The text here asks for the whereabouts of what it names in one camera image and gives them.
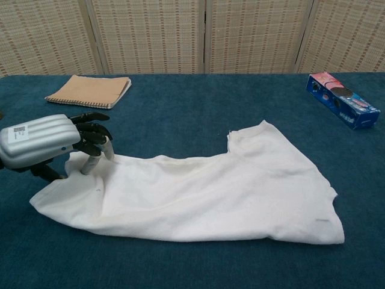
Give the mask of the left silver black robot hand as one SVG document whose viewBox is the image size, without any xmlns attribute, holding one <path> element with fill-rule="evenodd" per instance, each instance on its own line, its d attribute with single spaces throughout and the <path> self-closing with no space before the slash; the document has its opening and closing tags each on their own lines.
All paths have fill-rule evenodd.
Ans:
<svg viewBox="0 0 385 289">
<path fill-rule="evenodd" d="M 114 159 L 111 133 L 95 121 L 109 120 L 102 113 L 90 112 L 69 117 L 54 114 L 1 129 L 1 169 L 31 171 L 45 181 L 63 179 L 48 164 L 60 155 L 81 151 L 88 159 L 81 173 L 88 175 L 102 155 Z"/>
</svg>

